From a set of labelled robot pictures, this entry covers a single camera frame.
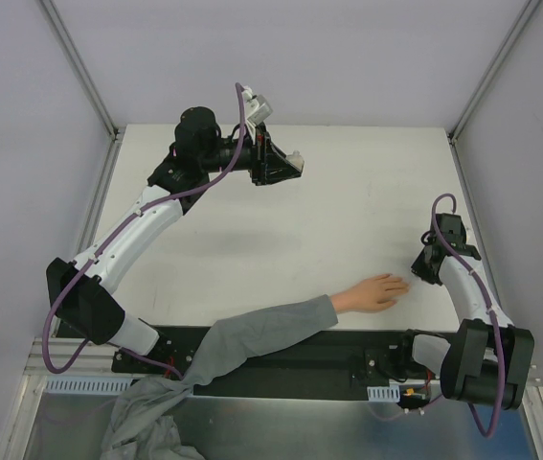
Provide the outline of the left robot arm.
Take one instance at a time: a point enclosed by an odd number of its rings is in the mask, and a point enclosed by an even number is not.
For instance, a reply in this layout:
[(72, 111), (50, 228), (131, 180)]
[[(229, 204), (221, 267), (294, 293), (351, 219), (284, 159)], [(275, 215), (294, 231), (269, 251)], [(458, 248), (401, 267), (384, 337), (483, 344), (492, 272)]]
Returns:
[(253, 98), (245, 104), (243, 125), (224, 137), (211, 109), (187, 109), (168, 155), (122, 220), (73, 261), (56, 258), (47, 267), (54, 315), (96, 345), (110, 343), (133, 352), (145, 372), (160, 371), (168, 352), (158, 343), (159, 332), (127, 313), (113, 294), (147, 247), (211, 187), (212, 174), (247, 171), (256, 186), (301, 176), (300, 154), (285, 154), (271, 139), (264, 124), (271, 112), (262, 97)]

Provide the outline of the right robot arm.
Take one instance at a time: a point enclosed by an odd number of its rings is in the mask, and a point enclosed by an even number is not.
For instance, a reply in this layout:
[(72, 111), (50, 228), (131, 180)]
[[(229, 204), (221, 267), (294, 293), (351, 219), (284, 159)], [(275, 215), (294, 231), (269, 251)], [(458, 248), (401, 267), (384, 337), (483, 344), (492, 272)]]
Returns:
[(447, 399), (493, 406), (498, 390), (494, 335), (498, 331), (505, 368), (501, 408), (518, 408), (534, 351), (532, 333), (516, 327), (492, 300), (480, 273), (481, 256), (467, 242), (460, 216), (436, 214), (423, 244), (412, 272), (447, 290), (460, 326), (450, 338), (415, 332), (412, 345), (396, 353), (396, 369), (411, 379), (428, 369), (440, 377), (441, 392)]

